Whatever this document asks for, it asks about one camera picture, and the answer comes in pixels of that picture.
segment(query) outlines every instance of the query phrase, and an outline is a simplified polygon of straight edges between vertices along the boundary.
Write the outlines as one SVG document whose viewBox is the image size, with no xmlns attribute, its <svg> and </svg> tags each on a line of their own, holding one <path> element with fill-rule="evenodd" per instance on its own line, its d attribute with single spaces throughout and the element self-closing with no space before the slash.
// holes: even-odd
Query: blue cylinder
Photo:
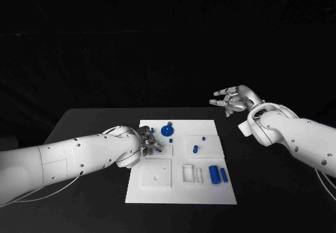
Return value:
<svg viewBox="0 0 336 233">
<path fill-rule="evenodd" d="M 198 153 L 198 146 L 194 146 L 194 153 Z"/>
<path fill-rule="evenodd" d="M 224 168 L 221 168 L 221 173 L 223 173 L 223 181 L 227 183 L 228 182 L 228 177 Z"/>
<path fill-rule="evenodd" d="M 166 137 L 172 136 L 174 134 L 172 122 L 169 122 L 168 125 L 162 128 L 162 134 Z"/>
<path fill-rule="evenodd" d="M 221 177 L 220 177 L 220 172 L 218 172 L 217 166 L 210 166 L 210 173 L 211 173 L 211 177 L 213 177 L 213 184 L 220 184 Z"/>
</svg>

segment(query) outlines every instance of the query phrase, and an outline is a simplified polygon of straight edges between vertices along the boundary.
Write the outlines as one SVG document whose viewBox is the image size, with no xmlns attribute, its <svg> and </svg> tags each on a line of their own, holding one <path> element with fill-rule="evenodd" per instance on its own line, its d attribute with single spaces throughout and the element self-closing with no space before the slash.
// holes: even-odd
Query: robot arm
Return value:
<svg viewBox="0 0 336 233">
<path fill-rule="evenodd" d="M 107 168 L 132 168 L 162 150 L 148 126 L 117 126 L 103 134 L 0 152 L 0 207 L 32 190 Z"/>
<path fill-rule="evenodd" d="M 299 118 L 286 106 L 266 103 L 244 85 L 214 95 L 226 95 L 224 100 L 211 100 L 210 103 L 227 108 L 228 117 L 234 112 L 250 111 L 247 121 L 238 126 L 246 136 L 253 134 L 264 146 L 282 143 L 295 158 L 336 177 L 335 128 Z"/>
</svg>

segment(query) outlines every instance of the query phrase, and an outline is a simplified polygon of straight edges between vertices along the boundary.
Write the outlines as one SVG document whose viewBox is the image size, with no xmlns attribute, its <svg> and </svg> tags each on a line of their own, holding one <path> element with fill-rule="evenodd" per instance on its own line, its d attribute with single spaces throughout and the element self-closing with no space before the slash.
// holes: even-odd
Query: table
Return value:
<svg viewBox="0 0 336 233">
<path fill-rule="evenodd" d="M 221 107 L 68 110 L 47 144 L 117 125 L 138 128 L 140 119 L 214 119 L 238 205 L 127 204 L 130 170 L 113 164 L 50 198 L 0 208 L 0 232 L 335 231 L 336 202 L 315 170 L 283 145 L 264 147 L 253 136 L 244 137 L 238 124 L 246 118 L 247 112 L 227 118 Z M 31 197 L 68 183 L 48 186 Z"/>
</svg>

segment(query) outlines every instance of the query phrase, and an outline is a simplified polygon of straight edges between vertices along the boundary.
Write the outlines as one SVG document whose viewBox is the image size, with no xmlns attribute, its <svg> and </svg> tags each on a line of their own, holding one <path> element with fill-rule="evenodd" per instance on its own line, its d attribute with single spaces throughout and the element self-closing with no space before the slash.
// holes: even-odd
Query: robotic hand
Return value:
<svg viewBox="0 0 336 233">
<path fill-rule="evenodd" d="M 132 168 L 140 157 L 164 150 L 148 126 L 126 126 L 103 134 L 0 152 L 0 207 L 42 187 L 107 168 Z"/>
<path fill-rule="evenodd" d="M 264 146 L 282 143 L 295 158 L 336 177 L 335 128 L 299 118 L 286 106 L 266 103 L 244 85 L 214 95 L 226 95 L 224 100 L 211 100 L 210 103 L 226 107 L 228 117 L 234 112 L 250 111 L 247 121 L 238 126 L 246 136 L 253 134 Z"/>
</svg>

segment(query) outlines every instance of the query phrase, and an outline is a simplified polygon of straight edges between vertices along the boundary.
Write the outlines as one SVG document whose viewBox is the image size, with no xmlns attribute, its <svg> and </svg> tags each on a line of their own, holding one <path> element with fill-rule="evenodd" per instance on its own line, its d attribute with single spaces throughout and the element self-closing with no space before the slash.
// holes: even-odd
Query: dark backdrop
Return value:
<svg viewBox="0 0 336 233">
<path fill-rule="evenodd" d="M 0 134 L 34 146 L 71 108 L 208 107 L 241 84 L 336 126 L 335 15 L 328 0 L 11 1 Z"/>
</svg>

